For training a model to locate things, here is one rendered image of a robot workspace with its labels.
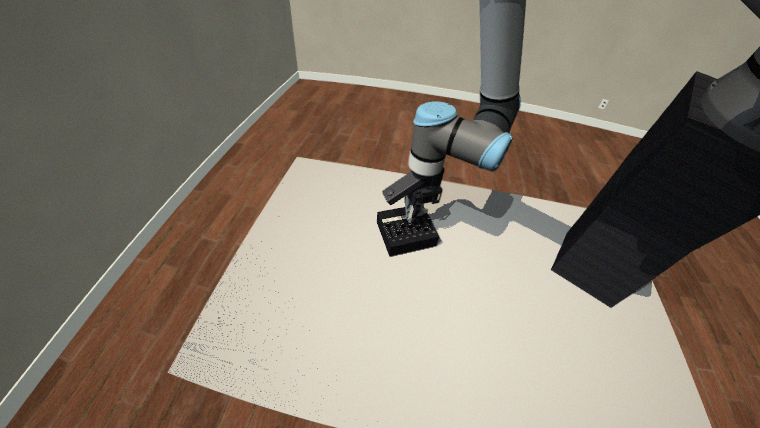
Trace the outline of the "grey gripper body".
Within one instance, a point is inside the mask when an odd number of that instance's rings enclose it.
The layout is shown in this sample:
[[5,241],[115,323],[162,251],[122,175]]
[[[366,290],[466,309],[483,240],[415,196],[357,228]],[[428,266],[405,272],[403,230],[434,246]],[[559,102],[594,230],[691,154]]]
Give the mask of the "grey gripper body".
[[[424,179],[425,183],[409,193],[407,196],[411,202],[412,205],[415,205],[416,199],[418,199],[419,203],[430,203],[436,204],[440,202],[441,195],[443,189],[441,188],[441,182],[444,174],[444,167],[442,168],[442,171],[434,176],[423,176],[420,174],[415,173],[411,170],[411,172],[419,178]],[[433,178],[432,178],[433,177]],[[435,196],[436,195],[436,196]],[[438,199],[438,200],[437,200]],[[422,201],[423,200],[423,201]]]

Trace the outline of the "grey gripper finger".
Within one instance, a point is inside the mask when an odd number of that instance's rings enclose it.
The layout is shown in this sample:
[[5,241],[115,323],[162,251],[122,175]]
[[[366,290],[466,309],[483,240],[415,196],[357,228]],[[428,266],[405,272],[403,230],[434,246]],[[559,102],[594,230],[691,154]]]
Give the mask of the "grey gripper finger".
[[408,218],[408,214],[410,212],[410,205],[412,205],[412,204],[411,204],[411,202],[410,202],[410,200],[409,200],[409,198],[408,198],[407,195],[404,197],[404,200],[405,200],[406,218]]
[[418,201],[418,199],[416,199],[415,205],[410,205],[410,212],[408,214],[407,220],[408,220],[409,223],[412,223],[415,220],[416,216],[417,217],[421,216],[423,214],[426,214],[427,212],[428,212],[428,209],[423,208],[423,203],[420,204],[419,201]]

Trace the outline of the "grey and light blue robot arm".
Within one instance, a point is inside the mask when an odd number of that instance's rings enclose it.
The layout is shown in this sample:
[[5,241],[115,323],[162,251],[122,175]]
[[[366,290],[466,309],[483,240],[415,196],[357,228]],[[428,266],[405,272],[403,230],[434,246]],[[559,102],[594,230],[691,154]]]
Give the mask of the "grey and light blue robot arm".
[[[521,106],[526,0],[479,0],[479,6],[480,107],[473,121],[457,116],[448,103],[418,107],[408,161],[417,174],[439,174],[446,155],[495,171],[512,142],[509,132]],[[745,63],[712,82],[700,104],[720,130],[760,152],[760,47]],[[409,172],[382,193],[393,205],[424,183]]]

